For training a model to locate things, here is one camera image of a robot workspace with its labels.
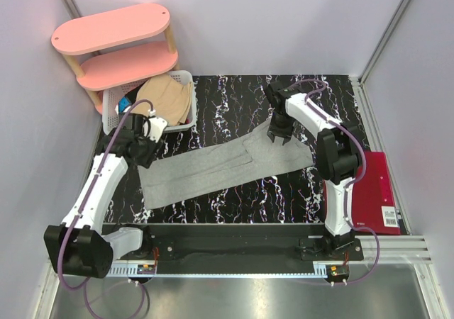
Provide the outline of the grey t shirt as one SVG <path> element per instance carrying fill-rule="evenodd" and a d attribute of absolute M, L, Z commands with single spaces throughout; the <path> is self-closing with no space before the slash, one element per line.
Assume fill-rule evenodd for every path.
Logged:
<path fill-rule="evenodd" d="M 145 207 L 162 208 L 257 179 L 313 165 L 311 150 L 296 138 L 284 144 L 267 136 L 270 122 L 220 145 L 159 159 L 139 177 Z"/>

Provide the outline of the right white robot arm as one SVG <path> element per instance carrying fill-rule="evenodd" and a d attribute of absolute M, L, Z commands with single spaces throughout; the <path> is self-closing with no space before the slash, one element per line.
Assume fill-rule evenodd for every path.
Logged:
<path fill-rule="evenodd" d="M 357 139 L 356 126 L 330 116 L 311 100 L 311 95 L 323 91 L 326 84 L 315 79 L 307 79 L 307 82 L 317 82 L 322 87 L 305 93 L 295 85 L 285 88 L 280 82 L 272 82 L 264 88 L 274 109 L 267 136 L 271 140 L 282 138 L 286 144 L 292 137 L 294 124 L 299 123 L 316 139 L 315 166 L 324 180 L 327 234 L 321 238 L 315 252 L 335 260 L 347 252 L 348 245 L 355 239 L 353 184 L 365 173 L 365 152 Z"/>

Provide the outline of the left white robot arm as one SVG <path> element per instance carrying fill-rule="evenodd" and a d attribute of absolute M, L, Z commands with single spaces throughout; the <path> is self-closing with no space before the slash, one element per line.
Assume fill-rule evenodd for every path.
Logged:
<path fill-rule="evenodd" d="M 54 271 L 59 275 L 104 278 L 113 261 L 131 253 L 146 259 L 153 242 L 144 231 L 123 226 L 102 235 L 104 217 L 114 192 L 129 167 L 148 168 L 162 145 L 167 121 L 150 113 L 122 113 L 117 127 L 96 146 L 92 170 L 61 224 L 50 225 L 44 242 Z"/>

